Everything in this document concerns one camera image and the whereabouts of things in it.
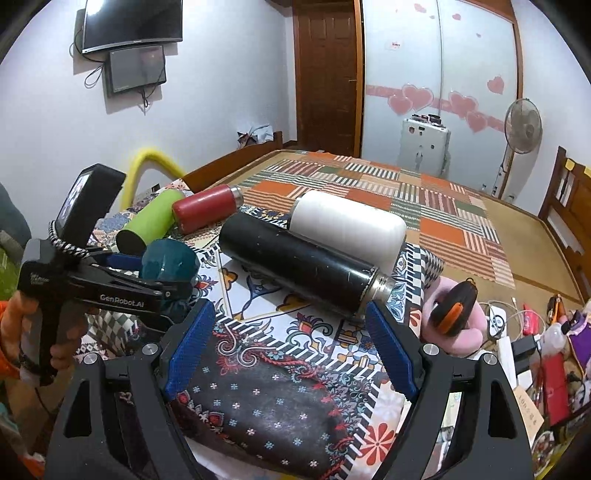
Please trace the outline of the person's left hand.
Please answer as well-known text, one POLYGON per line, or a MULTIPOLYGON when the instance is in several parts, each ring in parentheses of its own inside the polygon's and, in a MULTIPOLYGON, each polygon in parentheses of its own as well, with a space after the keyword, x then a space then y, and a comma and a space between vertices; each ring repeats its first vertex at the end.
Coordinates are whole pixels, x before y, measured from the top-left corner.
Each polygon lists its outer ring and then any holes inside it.
POLYGON ((39 313, 38 301, 16 291, 7 301, 1 302, 1 376, 20 379, 22 355, 27 347, 39 340, 47 347, 49 357, 42 366, 51 365, 56 371, 67 370, 74 361, 74 354, 87 333, 89 313, 92 308, 83 305, 68 305, 60 314, 54 333, 49 323, 49 315, 39 313))

